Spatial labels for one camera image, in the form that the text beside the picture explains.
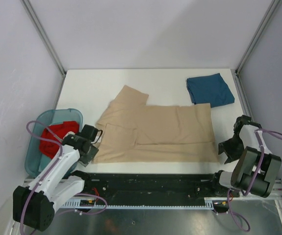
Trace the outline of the beige t shirt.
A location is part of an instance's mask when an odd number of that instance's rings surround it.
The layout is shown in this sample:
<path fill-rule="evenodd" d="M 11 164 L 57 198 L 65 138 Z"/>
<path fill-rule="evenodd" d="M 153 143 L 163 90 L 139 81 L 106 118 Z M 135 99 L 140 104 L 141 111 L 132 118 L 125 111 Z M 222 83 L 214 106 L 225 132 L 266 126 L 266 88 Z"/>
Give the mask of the beige t shirt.
<path fill-rule="evenodd" d="M 110 102 L 96 123 L 94 163 L 219 161 L 209 104 L 147 105 L 148 97 L 124 86 Z"/>

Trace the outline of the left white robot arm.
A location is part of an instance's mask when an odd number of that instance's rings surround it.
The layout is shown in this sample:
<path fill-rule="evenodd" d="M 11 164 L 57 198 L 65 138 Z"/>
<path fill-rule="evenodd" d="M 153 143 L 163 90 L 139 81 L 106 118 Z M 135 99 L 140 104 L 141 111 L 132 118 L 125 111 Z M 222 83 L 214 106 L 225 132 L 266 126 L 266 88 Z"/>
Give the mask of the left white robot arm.
<path fill-rule="evenodd" d="M 98 152 L 88 138 L 68 135 L 45 169 L 28 186 L 18 186 L 13 192 L 13 219 L 20 223 L 20 231 L 28 226 L 44 231 L 52 223 L 56 212 L 76 194 L 88 195 L 92 183 L 71 175 L 61 180 L 77 162 L 87 166 Z"/>

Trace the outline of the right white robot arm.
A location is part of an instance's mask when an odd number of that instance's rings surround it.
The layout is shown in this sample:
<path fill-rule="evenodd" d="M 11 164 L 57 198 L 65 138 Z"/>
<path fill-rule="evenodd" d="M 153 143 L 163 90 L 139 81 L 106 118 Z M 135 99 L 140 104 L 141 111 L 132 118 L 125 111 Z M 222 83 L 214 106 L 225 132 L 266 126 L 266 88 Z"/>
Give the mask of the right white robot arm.
<path fill-rule="evenodd" d="M 232 172 L 220 170 L 214 174 L 210 191 L 222 196 L 228 188 L 239 190 L 244 196 L 270 195 L 282 160 L 267 147 L 263 134 L 282 140 L 282 133 L 266 130 L 252 118 L 242 115 L 233 126 L 233 137 L 218 144 L 218 153 L 226 154 L 225 164 L 238 161 Z"/>

